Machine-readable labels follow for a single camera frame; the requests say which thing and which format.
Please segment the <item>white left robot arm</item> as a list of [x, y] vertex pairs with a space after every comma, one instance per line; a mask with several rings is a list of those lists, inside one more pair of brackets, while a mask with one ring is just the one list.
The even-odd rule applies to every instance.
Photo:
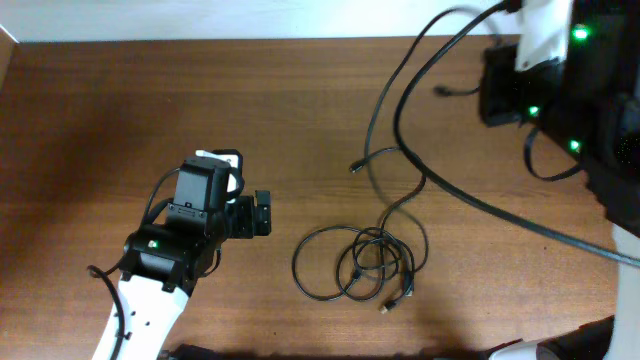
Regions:
[[114, 266], [119, 281], [90, 267], [113, 301], [94, 358], [157, 358], [197, 282], [219, 266], [222, 244], [270, 234], [271, 195], [244, 194], [242, 167], [235, 149], [196, 151], [172, 170], [174, 195], [147, 202]]

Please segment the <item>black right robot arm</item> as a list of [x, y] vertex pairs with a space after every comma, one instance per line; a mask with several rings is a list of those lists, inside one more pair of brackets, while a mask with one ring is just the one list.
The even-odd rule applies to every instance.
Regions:
[[480, 114], [528, 122], [574, 160], [612, 225], [612, 316], [495, 352], [498, 359], [635, 359], [639, 355], [639, 5], [629, 0], [508, 1], [517, 43], [484, 56]]

